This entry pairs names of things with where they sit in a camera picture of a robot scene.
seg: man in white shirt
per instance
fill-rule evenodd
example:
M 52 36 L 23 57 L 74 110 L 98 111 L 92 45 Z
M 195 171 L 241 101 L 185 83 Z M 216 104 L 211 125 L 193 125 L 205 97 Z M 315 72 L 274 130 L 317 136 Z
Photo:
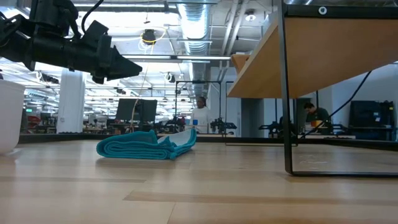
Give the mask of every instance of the man in white shirt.
M 206 98 L 203 96 L 197 99 L 197 108 L 193 109 L 191 116 L 192 124 L 195 129 L 202 134 L 209 133 L 209 126 L 212 121 L 210 109 L 206 106 Z

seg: wooden shelf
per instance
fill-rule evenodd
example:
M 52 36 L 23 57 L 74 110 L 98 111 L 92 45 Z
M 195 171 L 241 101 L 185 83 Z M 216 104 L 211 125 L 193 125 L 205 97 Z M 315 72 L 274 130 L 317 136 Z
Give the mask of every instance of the wooden shelf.
M 269 26 L 229 89 L 229 97 L 281 98 L 277 27 L 277 21 Z M 397 27 L 397 19 L 286 17 L 290 97 L 398 61 Z

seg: folded towel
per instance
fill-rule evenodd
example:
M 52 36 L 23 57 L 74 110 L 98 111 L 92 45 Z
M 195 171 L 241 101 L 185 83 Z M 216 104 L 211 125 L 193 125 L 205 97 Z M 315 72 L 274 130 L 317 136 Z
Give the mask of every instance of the folded towel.
M 153 130 L 136 131 L 112 136 L 97 145 L 97 153 L 104 157 L 128 159 L 175 159 L 195 145 L 194 129 L 172 134 L 157 140 Z

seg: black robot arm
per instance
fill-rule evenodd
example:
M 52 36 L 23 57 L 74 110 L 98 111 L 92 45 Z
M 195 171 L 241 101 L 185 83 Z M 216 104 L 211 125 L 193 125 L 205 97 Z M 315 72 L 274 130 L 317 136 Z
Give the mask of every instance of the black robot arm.
M 33 0 L 30 18 L 0 16 L 0 56 L 22 62 L 34 70 L 35 62 L 69 70 L 90 72 L 93 81 L 115 80 L 138 75 L 142 68 L 110 48 L 108 28 L 94 21 L 81 36 L 78 11 L 70 0 Z M 69 28 L 73 38 L 65 38 Z

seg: white cup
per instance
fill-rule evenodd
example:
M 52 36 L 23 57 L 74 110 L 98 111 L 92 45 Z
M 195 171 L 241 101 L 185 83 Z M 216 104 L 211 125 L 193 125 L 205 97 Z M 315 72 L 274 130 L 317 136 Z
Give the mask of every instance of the white cup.
M 18 144 L 24 91 L 23 85 L 0 80 L 0 154 L 12 151 Z

